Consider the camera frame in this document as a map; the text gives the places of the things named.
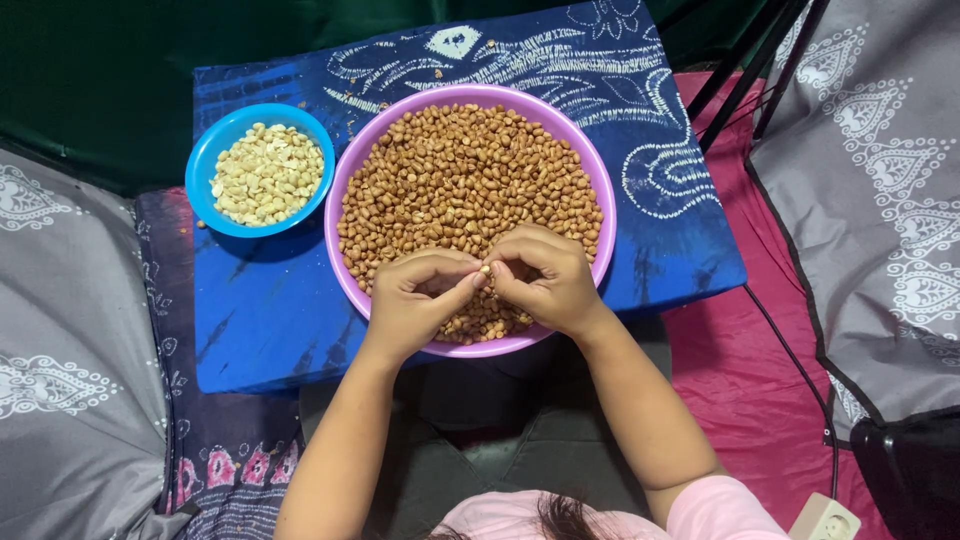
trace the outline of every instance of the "black metal frame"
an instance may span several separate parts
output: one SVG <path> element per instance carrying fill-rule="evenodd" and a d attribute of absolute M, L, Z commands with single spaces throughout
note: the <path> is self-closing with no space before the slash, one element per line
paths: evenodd
<path fill-rule="evenodd" d="M 663 19 L 658 27 L 660 32 L 664 32 L 685 16 L 704 6 L 709 0 L 689 0 L 677 8 Z M 686 113 L 692 122 L 703 112 L 707 104 L 712 100 L 723 84 L 730 78 L 733 71 L 746 56 L 747 52 L 753 48 L 756 43 L 763 38 L 753 59 L 744 69 L 740 79 L 736 82 L 730 95 L 720 107 L 720 111 L 713 117 L 709 126 L 704 130 L 700 138 L 700 148 L 704 154 L 709 150 L 710 145 L 720 135 L 720 132 L 727 127 L 734 112 L 737 111 L 740 102 L 747 95 L 750 86 L 753 85 L 764 67 L 770 64 L 773 57 L 777 54 L 777 48 L 790 28 L 797 21 L 797 18 L 804 12 L 806 0 L 767 0 L 760 11 L 751 21 L 747 29 L 733 44 L 731 51 L 720 61 L 720 65 L 713 71 L 703 88 L 697 92 L 697 95 L 686 108 Z M 790 80 L 793 79 L 794 71 L 800 58 L 806 50 L 813 32 L 816 30 L 824 11 L 827 9 L 829 0 L 813 0 L 810 4 L 810 10 L 807 14 L 801 30 L 797 34 L 797 40 L 794 42 L 793 49 L 787 57 L 783 70 L 777 82 L 774 84 L 772 94 L 765 106 L 762 107 L 762 113 L 754 129 L 754 139 L 760 138 L 770 123 L 774 110 L 780 103 L 780 98 L 786 91 Z"/>

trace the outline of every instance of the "hand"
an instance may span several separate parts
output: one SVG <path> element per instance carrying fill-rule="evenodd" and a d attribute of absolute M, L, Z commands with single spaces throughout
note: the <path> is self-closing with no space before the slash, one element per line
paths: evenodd
<path fill-rule="evenodd" d="M 380 265 L 363 347 L 376 349 L 373 356 L 386 357 L 398 368 L 488 284 L 478 272 L 480 266 L 470 254 L 444 248 L 420 250 Z"/>
<path fill-rule="evenodd" d="M 542 277 L 531 283 L 517 279 L 518 260 L 540 270 Z M 493 291 L 500 298 L 574 339 L 607 309 L 593 284 L 583 246 L 539 225 L 520 225 L 506 234 L 484 264 L 493 270 Z"/>

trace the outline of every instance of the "dark green fabric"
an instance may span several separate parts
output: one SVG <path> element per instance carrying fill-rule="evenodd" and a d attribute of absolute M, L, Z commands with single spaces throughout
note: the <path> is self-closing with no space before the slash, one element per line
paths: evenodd
<path fill-rule="evenodd" d="M 683 1 L 652 0 L 648 9 L 662 20 Z M 570 3 L 0 0 L 0 141 L 121 195 L 182 184 L 194 67 Z M 761 3 L 709 2 L 663 36 L 671 64 L 719 58 Z"/>

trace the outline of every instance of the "bowl rim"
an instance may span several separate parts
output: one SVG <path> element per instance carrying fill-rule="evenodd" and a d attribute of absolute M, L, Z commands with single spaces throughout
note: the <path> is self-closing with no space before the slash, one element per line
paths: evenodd
<path fill-rule="evenodd" d="M 307 201 L 306 206 L 300 209 L 299 212 L 281 222 L 274 223 L 274 225 L 247 227 L 246 225 L 233 223 L 229 220 L 228 216 L 223 215 L 212 205 L 206 203 L 204 195 L 198 191 L 201 186 L 209 185 L 209 179 L 205 178 L 205 173 L 200 170 L 200 158 L 205 152 L 217 152 L 218 154 L 221 152 L 221 150 L 212 148 L 211 144 L 228 125 L 240 121 L 249 122 L 250 120 L 253 120 L 253 123 L 255 123 L 256 120 L 254 117 L 258 114 L 287 116 L 291 120 L 308 126 L 312 132 L 313 137 L 311 138 L 315 137 L 317 139 L 314 142 L 320 147 L 321 152 L 324 154 L 324 174 L 320 178 L 320 186 L 317 191 L 313 194 L 313 197 Z M 330 138 L 330 133 L 327 132 L 320 120 L 303 109 L 283 103 L 259 103 L 235 110 L 217 120 L 212 126 L 206 129 L 190 152 L 190 158 L 187 160 L 186 170 L 184 172 L 184 186 L 187 200 L 190 202 L 194 213 L 196 213 L 197 217 L 203 220 L 209 228 L 229 236 L 259 238 L 281 233 L 296 227 L 319 208 L 326 194 L 333 186 L 336 161 L 336 151 L 333 148 L 333 140 Z"/>
<path fill-rule="evenodd" d="M 580 137 L 584 145 L 582 148 L 578 148 L 578 152 L 582 156 L 587 155 L 590 160 L 595 160 L 596 162 L 600 163 L 601 175 L 600 175 L 600 179 L 598 180 L 601 180 L 602 182 L 610 186 L 610 190 L 611 190 L 610 199 L 612 204 L 609 209 L 604 209 L 604 222 L 600 232 L 600 239 L 603 240 L 608 245 L 610 245 L 611 248 L 608 251 L 608 256 L 605 257 L 604 259 L 597 259 L 594 262 L 593 268 L 591 270 L 593 283 L 594 285 L 599 286 L 600 283 L 603 281 L 603 279 L 606 277 L 607 270 L 610 267 L 610 262 L 612 261 L 612 257 L 613 257 L 614 242 L 616 237 L 616 204 L 615 204 L 615 192 L 614 192 L 615 188 L 613 186 L 612 179 L 610 177 L 610 172 L 607 170 L 606 164 L 603 162 L 603 159 L 600 157 L 600 153 L 597 152 L 596 148 L 593 146 L 593 143 L 590 141 L 589 137 L 587 137 L 587 134 L 585 134 L 583 130 L 581 130 L 580 127 L 577 126 L 577 124 L 573 120 L 568 118 L 560 110 L 558 110 L 557 108 L 553 107 L 549 103 L 546 103 L 545 101 L 541 100 L 536 96 L 533 96 L 522 90 L 517 90 L 515 88 L 511 88 L 508 86 L 487 85 L 487 84 L 480 84 L 480 83 L 460 83 L 460 84 L 454 84 L 454 85 L 435 86 L 433 88 L 421 90 L 419 92 L 416 92 L 412 95 L 409 95 L 393 103 L 387 109 L 382 110 L 380 113 L 374 116 L 370 120 L 370 122 L 367 123 L 367 125 L 365 125 L 363 128 L 360 129 L 359 132 L 357 132 L 353 141 L 349 144 L 347 149 L 340 156 L 340 163 L 353 162 L 355 160 L 354 155 L 357 155 L 357 154 L 359 154 L 358 158 L 360 158 L 361 161 L 362 159 L 365 159 L 366 156 L 364 156 L 363 153 L 369 152 L 369 151 L 366 150 L 366 146 L 362 148 L 361 143 L 363 142 L 366 133 L 373 131 L 374 126 L 378 131 L 380 131 L 382 130 L 383 126 L 396 122 L 398 118 L 400 118 L 405 112 L 410 110 L 409 104 L 413 102 L 419 102 L 420 100 L 424 99 L 424 96 L 426 95 L 429 95 L 435 98 L 436 100 L 448 100 L 453 97 L 456 97 L 459 100 L 461 94 L 466 94 L 466 95 L 463 95 L 463 98 L 469 99 L 470 94 L 473 92 L 477 92 L 477 91 L 490 92 L 491 90 L 498 92 L 501 95 L 510 95 L 514 98 L 520 98 L 524 101 L 527 101 L 530 103 L 531 108 L 547 111 L 549 114 L 553 116 L 551 120 L 556 120 L 557 122 L 566 124 L 568 128 L 571 128 L 572 131 L 578 137 Z M 334 174 L 334 179 L 333 179 L 333 182 L 331 183 L 331 188 L 337 182 L 346 182 L 349 176 L 353 172 L 353 171 L 347 170 L 345 167 L 341 167 L 341 168 L 343 169 L 342 171 L 338 170 Z M 329 231 L 336 231 L 336 222 L 337 220 L 339 220 L 340 215 L 343 213 L 343 209 L 340 208 L 340 205 L 341 205 L 341 201 L 334 200 L 334 198 L 330 198 L 326 201 L 326 208 L 324 209 L 324 234 L 327 234 Z M 345 280 L 355 281 L 355 279 L 353 276 L 349 274 L 349 272 L 346 269 L 346 266 L 343 264 L 343 254 L 341 254 L 340 251 L 337 249 L 338 242 L 339 242 L 339 238 L 327 239 L 326 251 L 330 257 L 330 265 L 333 269 L 334 274 L 337 277 L 337 282 L 340 285 L 341 290 L 343 290 L 344 294 L 350 300 L 350 303 L 353 304 L 353 306 L 356 308 L 357 311 L 360 312 L 361 315 L 363 315 L 368 321 L 370 321 L 370 313 L 371 313 L 372 305 L 365 306 L 361 304 L 362 299 L 360 299 L 359 297 L 354 298 L 354 295 L 351 294 L 351 291 L 347 290 L 347 288 L 344 285 Z M 365 298 L 369 298 L 362 291 L 360 292 L 360 295 L 364 296 Z M 547 327 L 544 327 L 540 324 L 535 323 L 529 329 L 527 329 L 527 331 L 518 335 L 509 336 L 509 337 L 512 337 L 511 340 L 508 340 L 507 338 L 503 338 L 503 339 L 497 339 L 494 341 L 483 342 L 482 344 L 484 347 L 482 351 L 475 349 L 478 343 L 474 343 L 472 345 L 462 345 L 459 343 L 453 344 L 453 343 L 447 343 L 447 342 L 435 341 L 435 340 L 431 340 L 429 343 L 426 344 L 426 346 L 420 349 L 420 351 L 424 353 L 429 353 L 431 355 L 447 356 L 447 357 L 454 357 L 454 358 L 485 358 L 490 356 L 504 355 L 514 351 L 519 351 L 539 341 L 542 341 L 544 338 L 549 337 L 552 333 L 554 333 L 554 331 L 549 330 Z M 498 343 L 498 342 L 502 342 L 502 345 L 500 346 L 492 345 L 492 343 Z"/>

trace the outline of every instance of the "purple plastic bowl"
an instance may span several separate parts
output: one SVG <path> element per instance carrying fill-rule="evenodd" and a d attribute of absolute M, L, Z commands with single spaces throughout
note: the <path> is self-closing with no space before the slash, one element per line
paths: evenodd
<path fill-rule="evenodd" d="M 439 86 L 416 93 L 394 103 L 370 121 L 347 150 L 337 160 L 333 175 L 333 186 L 326 196 L 324 213 L 324 233 L 328 241 L 326 251 L 330 255 L 330 265 L 337 275 L 337 281 L 343 287 L 347 297 L 364 317 L 370 319 L 371 299 L 360 290 L 356 280 L 343 263 L 343 254 L 337 250 L 337 221 L 344 214 L 341 200 L 347 192 L 349 177 L 363 167 L 363 160 L 370 154 L 371 147 L 387 133 L 390 124 L 396 122 L 407 111 L 416 112 L 431 105 L 442 107 L 453 104 L 477 104 L 483 108 L 502 105 L 514 109 L 533 122 L 540 122 L 543 128 L 554 138 L 565 138 L 570 147 L 580 153 L 580 165 L 590 175 L 590 184 L 597 192 L 596 204 L 604 213 L 603 226 L 597 239 L 597 255 L 593 262 L 593 282 L 600 284 L 613 254 L 613 241 L 616 231 L 616 205 L 613 202 L 613 186 L 607 168 L 589 139 L 572 120 L 542 100 L 513 88 L 494 85 L 449 85 Z M 482 358 L 504 355 L 533 345 L 553 333 L 540 325 L 533 325 L 527 331 L 517 335 L 508 335 L 492 341 L 478 342 L 472 345 L 431 341 L 423 350 L 432 355 L 456 358 Z"/>

